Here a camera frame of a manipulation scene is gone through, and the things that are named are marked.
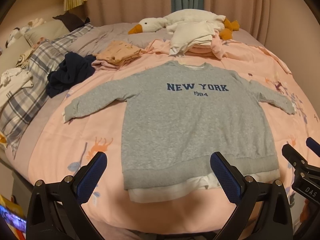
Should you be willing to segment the grey New York sweatshirt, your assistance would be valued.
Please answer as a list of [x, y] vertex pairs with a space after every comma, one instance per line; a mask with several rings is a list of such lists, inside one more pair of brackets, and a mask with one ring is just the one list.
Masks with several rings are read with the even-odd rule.
[[244, 175], [277, 177], [277, 152], [261, 104], [295, 113], [286, 96], [233, 70], [169, 61], [73, 99], [64, 120], [89, 116], [114, 101], [126, 102], [121, 166], [124, 189], [137, 203], [217, 187], [209, 164], [214, 152]]

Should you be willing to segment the beige pillow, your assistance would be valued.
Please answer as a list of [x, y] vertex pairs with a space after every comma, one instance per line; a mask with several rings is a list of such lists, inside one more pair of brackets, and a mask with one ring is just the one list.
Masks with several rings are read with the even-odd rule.
[[52, 20], [27, 31], [24, 34], [24, 38], [30, 46], [33, 46], [42, 37], [52, 41], [69, 33], [70, 31], [61, 20]]

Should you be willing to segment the black garment on pillow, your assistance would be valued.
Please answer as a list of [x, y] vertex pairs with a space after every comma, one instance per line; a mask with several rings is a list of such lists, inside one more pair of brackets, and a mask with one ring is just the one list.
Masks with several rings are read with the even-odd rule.
[[87, 17], [83, 21], [81, 18], [68, 11], [65, 12], [63, 15], [54, 16], [53, 19], [60, 20], [70, 32], [74, 31], [75, 29], [81, 28], [85, 24], [90, 22], [89, 17]]

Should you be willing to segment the pink folded garment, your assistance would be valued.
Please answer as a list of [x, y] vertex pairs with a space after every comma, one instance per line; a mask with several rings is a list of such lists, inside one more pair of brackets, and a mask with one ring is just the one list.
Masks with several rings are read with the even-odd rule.
[[186, 54], [201, 57], [215, 57], [221, 60], [225, 54], [225, 50], [219, 35], [208, 35], [207, 37], [208, 40], [206, 41], [192, 42]]

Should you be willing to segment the orange folded garment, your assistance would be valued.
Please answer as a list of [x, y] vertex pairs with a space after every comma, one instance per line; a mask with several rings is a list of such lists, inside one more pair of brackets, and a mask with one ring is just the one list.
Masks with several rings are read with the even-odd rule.
[[142, 49], [124, 41], [112, 41], [106, 49], [97, 54], [97, 60], [106, 61], [115, 66], [122, 66], [139, 58]]

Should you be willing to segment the pink printed duvet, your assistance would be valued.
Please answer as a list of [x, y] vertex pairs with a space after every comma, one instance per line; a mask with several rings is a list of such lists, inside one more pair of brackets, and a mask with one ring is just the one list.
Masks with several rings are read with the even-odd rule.
[[95, 220], [119, 228], [142, 232], [173, 234], [217, 230], [234, 210], [219, 185], [198, 189], [187, 195], [163, 202], [137, 203], [124, 189], [121, 166], [121, 135], [126, 102], [114, 101], [89, 116], [65, 121], [63, 112], [75, 98], [95, 87], [114, 80], [176, 61], [184, 66], [213, 67], [237, 72], [246, 80], [286, 96], [295, 108], [287, 114], [269, 103], [262, 103], [274, 139], [278, 157], [277, 177], [253, 176], [258, 181], [280, 179], [291, 194], [293, 168], [282, 156], [281, 149], [291, 144], [311, 165], [319, 165], [317, 157], [306, 146], [306, 139], [319, 139], [319, 117], [312, 104], [295, 82], [291, 71], [276, 55], [264, 47], [249, 46], [236, 41], [223, 41], [225, 54], [221, 60], [185, 54], [169, 55], [169, 42], [155, 40], [146, 52], [129, 65], [116, 71], [100, 70], [83, 83], [73, 87], [44, 127], [31, 155], [29, 180], [47, 183], [60, 181], [86, 165], [98, 152], [105, 152], [108, 165], [93, 195], [83, 208]]

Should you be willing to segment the cream folded garment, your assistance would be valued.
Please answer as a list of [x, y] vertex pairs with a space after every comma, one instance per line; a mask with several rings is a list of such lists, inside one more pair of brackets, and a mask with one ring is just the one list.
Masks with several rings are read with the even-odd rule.
[[193, 45], [208, 46], [215, 36], [214, 25], [207, 21], [178, 24], [170, 40], [169, 55], [184, 55]]

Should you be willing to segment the white printed garment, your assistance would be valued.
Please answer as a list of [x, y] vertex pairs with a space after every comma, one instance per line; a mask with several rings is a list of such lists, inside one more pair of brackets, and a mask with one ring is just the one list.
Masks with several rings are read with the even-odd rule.
[[33, 87], [31, 72], [20, 68], [11, 68], [1, 74], [1, 109], [20, 89]]

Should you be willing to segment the white goose plush toy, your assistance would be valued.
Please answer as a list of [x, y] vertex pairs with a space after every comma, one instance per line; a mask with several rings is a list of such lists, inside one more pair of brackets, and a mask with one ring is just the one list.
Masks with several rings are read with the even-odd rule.
[[129, 30], [128, 34], [153, 33], [163, 28], [166, 28], [169, 33], [173, 33], [179, 24], [202, 21], [213, 25], [214, 29], [219, 31], [219, 36], [223, 40], [230, 40], [233, 31], [239, 31], [240, 29], [237, 20], [231, 22], [225, 15], [217, 15], [200, 9], [182, 9], [164, 17], [144, 18]]

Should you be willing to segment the navy crumpled garment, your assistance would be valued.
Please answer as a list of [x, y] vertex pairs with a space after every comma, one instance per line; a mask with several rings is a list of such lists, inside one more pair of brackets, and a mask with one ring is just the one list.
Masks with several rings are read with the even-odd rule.
[[57, 70], [50, 72], [47, 77], [47, 95], [53, 98], [91, 77], [95, 72], [92, 67], [95, 59], [93, 55], [82, 57], [77, 53], [68, 52]]

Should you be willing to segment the mauve bed sheet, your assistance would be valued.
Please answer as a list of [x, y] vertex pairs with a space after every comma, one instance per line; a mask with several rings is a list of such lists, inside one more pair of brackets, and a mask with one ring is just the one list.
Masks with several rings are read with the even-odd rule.
[[[172, 38], [166, 29], [155, 33], [129, 35], [127, 32], [132, 27], [132, 23], [102, 27], [94, 27], [88, 23], [55, 40], [50, 41], [44, 38], [25, 67], [25, 70], [31, 72], [33, 76], [33, 87], [20, 89], [1, 109], [1, 136], [7, 140], [7, 145], [1, 146], [1, 163], [11, 169], [19, 170], [23, 175], [27, 174], [30, 154], [17, 153], [17, 147], [23, 133], [48, 100], [45, 92], [48, 74], [57, 70], [69, 51], [85, 57], [101, 52], [113, 40], [125, 41], [144, 49], [155, 39], [170, 40]], [[15, 68], [19, 56], [31, 47], [22, 36], [6, 49], [1, 56], [1, 73]]]

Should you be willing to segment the small plush toy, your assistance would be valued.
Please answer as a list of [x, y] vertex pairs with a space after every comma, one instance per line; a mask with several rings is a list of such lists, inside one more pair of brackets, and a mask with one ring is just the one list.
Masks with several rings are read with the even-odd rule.
[[13, 43], [15, 43], [20, 37], [22, 37], [26, 32], [34, 29], [42, 24], [46, 23], [43, 18], [36, 18], [29, 21], [25, 26], [19, 28], [16, 27], [10, 34], [5, 43], [5, 47], [10, 47]]

